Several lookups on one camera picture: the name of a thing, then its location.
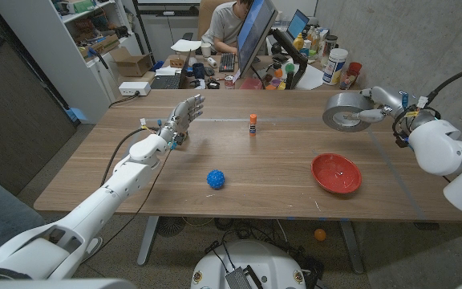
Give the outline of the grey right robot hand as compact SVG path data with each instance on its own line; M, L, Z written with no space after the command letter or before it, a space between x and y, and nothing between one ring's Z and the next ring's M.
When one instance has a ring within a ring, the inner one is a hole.
M419 126L440 119L440 114L428 106L428 98L394 88L363 89L354 96L351 107L356 111L341 116L347 124L373 124L390 116L394 120L392 130L399 138L409 137Z

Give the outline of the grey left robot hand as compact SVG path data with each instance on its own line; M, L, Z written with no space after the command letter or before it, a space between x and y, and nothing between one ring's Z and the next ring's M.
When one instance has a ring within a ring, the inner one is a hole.
M166 123L158 132L169 146L181 145L190 123L202 114L205 97L201 94L181 101L171 112Z

